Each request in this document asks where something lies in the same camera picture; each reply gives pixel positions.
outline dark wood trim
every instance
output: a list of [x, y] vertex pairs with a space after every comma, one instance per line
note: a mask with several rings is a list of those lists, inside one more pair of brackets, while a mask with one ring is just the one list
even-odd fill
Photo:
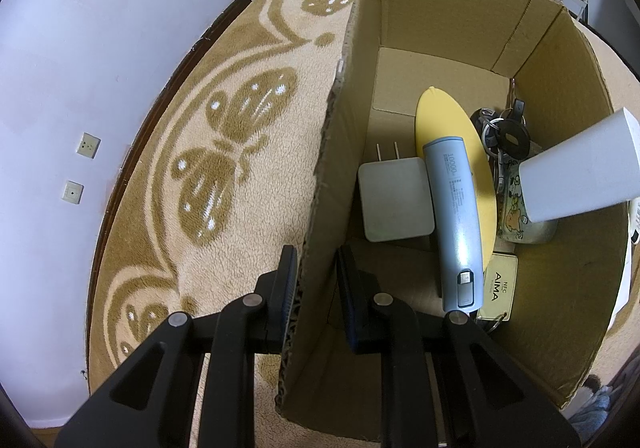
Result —
[[115, 219], [118, 206], [124, 191], [129, 184], [129, 180], [133, 174], [133, 170], [138, 164], [140, 155], [145, 148], [146, 143], [151, 137], [151, 133], [156, 128], [158, 121], [164, 111], [174, 99], [175, 94], [182, 83], [187, 79], [194, 67], [199, 63], [200, 59], [211, 48], [213, 43], [220, 38], [220, 35], [228, 28], [236, 17], [244, 11], [244, 9], [250, 4], [250, 0], [235, 0], [228, 8], [215, 20], [211, 27], [200, 37], [191, 51], [182, 59], [180, 65], [171, 76], [167, 85], [162, 89], [162, 92], [156, 99], [151, 107], [151, 110], [146, 115], [145, 121], [143, 121], [136, 139], [134, 139], [127, 157], [125, 158], [122, 167], [120, 168], [120, 174], [113, 187], [113, 192], [109, 202], [107, 203], [107, 209], [104, 212], [104, 219], [102, 220], [102, 226], [100, 228], [100, 234], [98, 235], [98, 241], [95, 248], [94, 263], [91, 269], [91, 278], [89, 281], [89, 295], [87, 300], [87, 313], [86, 313], [86, 366], [89, 367], [89, 337], [91, 334], [91, 317], [94, 311], [94, 298], [95, 288], [98, 281], [98, 273], [100, 271], [100, 265], [102, 264], [102, 257], [104, 256], [104, 249], [107, 245], [107, 238], [111, 232], [113, 226], [113, 220]]

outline cardboard box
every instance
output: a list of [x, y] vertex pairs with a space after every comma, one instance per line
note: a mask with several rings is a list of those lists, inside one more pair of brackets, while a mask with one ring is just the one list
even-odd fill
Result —
[[[335, 250], [353, 241], [360, 267], [425, 311], [434, 309], [438, 262], [428, 241], [362, 241], [356, 171], [376, 159], [375, 143], [383, 159], [393, 158], [393, 141], [402, 157], [415, 155], [415, 108], [429, 86], [471, 114], [481, 106], [503, 108], [511, 77], [527, 102], [530, 134], [542, 147], [612, 113], [593, 51], [555, 0], [354, 4], [328, 101], [300, 291], [284, 346], [276, 398], [284, 417], [340, 436], [378, 438], [380, 357], [348, 349]], [[626, 220], [625, 205], [565, 218], [549, 244], [516, 248], [513, 312], [493, 338], [558, 406], [588, 375], [607, 331], [625, 260]]]

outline keys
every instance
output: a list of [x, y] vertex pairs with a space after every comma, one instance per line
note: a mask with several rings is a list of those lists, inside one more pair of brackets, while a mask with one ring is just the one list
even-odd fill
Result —
[[506, 171], [504, 152], [498, 149], [498, 157], [494, 159], [494, 189], [495, 193], [502, 193], [504, 189], [504, 172]]
[[495, 138], [497, 127], [491, 123], [495, 118], [498, 118], [498, 113], [487, 108], [478, 109], [470, 116], [471, 123], [473, 123], [478, 136], [482, 136], [482, 131], [487, 125], [490, 127], [487, 129], [486, 134], [484, 135], [484, 142], [482, 143], [485, 149], [493, 149], [498, 144]]
[[523, 125], [525, 125], [524, 102], [516, 98], [513, 101], [513, 104], [511, 104], [511, 107], [509, 107], [506, 111], [503, 112], [503, 115], [506, 120], [514, 120], [514, 121], [517, 121], [518, 123], [522, 123]]
[[494, 120], [497, 127], [495, 138], [499, 151], [513, 159], [527, 159], [531, 148], [531, 138], [527, 128], [519, 121], [507, 119]]

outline nfc keychain tag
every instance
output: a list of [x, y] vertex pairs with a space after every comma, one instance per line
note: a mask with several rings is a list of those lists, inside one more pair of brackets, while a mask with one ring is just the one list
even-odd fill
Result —
[[513, 295], [518, 272], [518, 258], [493, 253], [484, 272], [484, 305], [478, 310], [482, 320], [507, 321], [511, 317]]

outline wooden floor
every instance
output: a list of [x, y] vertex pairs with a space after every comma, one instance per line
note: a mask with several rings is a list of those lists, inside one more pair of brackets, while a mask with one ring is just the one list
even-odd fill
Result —
[[31, 430], [35, 436], [47, 447], [52, 448], [53, 443], [56, 441], [58, 432], [61, 427], [58, 428], [35, 428]]

